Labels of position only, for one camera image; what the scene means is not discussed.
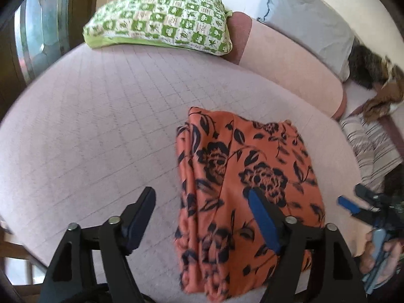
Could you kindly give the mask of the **orange floral black-print garment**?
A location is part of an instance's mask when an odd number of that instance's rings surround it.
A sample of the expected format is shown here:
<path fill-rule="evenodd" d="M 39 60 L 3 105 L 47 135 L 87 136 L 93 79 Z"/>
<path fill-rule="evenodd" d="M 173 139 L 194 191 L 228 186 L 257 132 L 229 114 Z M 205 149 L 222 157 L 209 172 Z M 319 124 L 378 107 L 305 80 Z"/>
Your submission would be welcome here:
<path fill-rule="evenodd" d="M 182 192 L 175 247 L 184 292 L 221 302 L 273 275 L 278 259 L 248 206 L 252 189 L 304 225 L 324 225 L 312 161 L 290 121 L 264 124 L 192 107 L 176 150 Z"/>

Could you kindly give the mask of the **striped grey white blanket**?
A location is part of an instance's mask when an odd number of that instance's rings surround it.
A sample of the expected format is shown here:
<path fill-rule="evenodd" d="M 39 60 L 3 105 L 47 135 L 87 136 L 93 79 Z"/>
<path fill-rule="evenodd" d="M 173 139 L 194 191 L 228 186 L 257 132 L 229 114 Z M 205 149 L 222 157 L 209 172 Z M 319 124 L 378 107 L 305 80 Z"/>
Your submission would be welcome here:
<path fill-rule="evenodd" d="M 340 121 L 357 159 L 362 183 L 374 192 L 384 190 L 384 178 L 403 163 L 403 132 L 385 116 L 367 124 L 362 114 Z"/>

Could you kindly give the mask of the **pink quilted bed cover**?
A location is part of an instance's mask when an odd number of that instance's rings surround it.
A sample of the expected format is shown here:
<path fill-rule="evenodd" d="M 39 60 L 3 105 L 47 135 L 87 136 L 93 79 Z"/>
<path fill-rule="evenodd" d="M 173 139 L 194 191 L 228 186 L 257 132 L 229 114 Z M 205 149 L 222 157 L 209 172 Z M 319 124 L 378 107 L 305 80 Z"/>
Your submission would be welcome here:
<path fill-rule="evenodd" d="M 1 123 L 1 216 L 49 264 L 68 224 L 96 226 L 137 201 L 146 186 L 156 208 L 129 257 L 143 293 L 157 302 L 187 295 L 173 245 L 180 209 L 175 134 L 193 107 L 249 120 L 290 120 L 312 158 L 326 220 L 351 252 L 369 228 L 337 204 L 361 180 L 339 124 L 281 86 L 223 58 L 177 48 L 82 44 L 20 95 Z"/>

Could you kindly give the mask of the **brown crumpled cloth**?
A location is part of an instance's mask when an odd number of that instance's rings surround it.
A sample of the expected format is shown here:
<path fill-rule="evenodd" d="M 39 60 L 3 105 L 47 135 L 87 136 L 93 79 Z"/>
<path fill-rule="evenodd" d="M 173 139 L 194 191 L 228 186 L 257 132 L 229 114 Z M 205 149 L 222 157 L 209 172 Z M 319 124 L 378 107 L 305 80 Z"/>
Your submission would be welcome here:
<path fill-rule="evenodd" d="M 364 121 L 369 124 L 390 115 L 403 103 L 403 71 L 385 56 L 381 61 L 382 75 L 387 77 L 377 94 L 363 106 Z"/>

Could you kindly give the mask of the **pink long bolster pillow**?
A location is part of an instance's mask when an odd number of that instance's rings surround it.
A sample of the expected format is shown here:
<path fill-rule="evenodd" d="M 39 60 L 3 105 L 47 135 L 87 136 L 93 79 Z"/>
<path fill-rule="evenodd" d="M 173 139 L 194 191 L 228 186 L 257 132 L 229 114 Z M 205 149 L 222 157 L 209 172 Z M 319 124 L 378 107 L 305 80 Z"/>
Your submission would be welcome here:
<path fill-rule="evenodd" d="M 224 58 L 287 89 L 329 117 L 346 110 L 342 82 L 317 57 L 243 12 L 227 19 L 233 48 Z"/>

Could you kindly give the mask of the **grey blue pillow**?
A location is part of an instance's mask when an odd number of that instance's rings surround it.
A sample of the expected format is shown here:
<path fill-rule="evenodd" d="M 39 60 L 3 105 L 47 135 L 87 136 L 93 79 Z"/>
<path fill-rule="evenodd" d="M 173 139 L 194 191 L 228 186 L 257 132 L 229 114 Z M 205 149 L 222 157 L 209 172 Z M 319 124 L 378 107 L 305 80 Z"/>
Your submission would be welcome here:
<path fill-rule="evenodd" d="M 335 10 L 322 0 L 267 0 L 266 5 L 259 22 L 306 48 L 340 81 L 348 79 L 355 34 Z"/>

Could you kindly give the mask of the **green white patterned pillow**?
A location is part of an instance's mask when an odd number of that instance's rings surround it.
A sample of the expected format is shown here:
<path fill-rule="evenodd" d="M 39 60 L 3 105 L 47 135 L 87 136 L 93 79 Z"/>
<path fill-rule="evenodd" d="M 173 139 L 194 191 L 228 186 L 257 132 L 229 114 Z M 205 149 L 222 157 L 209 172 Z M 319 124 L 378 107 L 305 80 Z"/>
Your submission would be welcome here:
<path fill-rule="evenodd" d="M 224 56 L 233 48 L 231 15 L 222 0 L 113 0 L 84 25 L 83 37 L 90 48 L 145 44 Z"/>

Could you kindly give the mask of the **stained glass window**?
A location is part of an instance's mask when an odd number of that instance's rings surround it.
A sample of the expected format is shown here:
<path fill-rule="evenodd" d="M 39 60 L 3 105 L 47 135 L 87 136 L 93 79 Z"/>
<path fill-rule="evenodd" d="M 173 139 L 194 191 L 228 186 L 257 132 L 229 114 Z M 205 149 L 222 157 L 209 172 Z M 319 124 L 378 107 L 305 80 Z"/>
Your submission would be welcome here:
<path fill-rule="evenodd" d="M 24 0 L 14 13 L 18 62 L 29 84 L 70 51 L 68 0 Z"/>

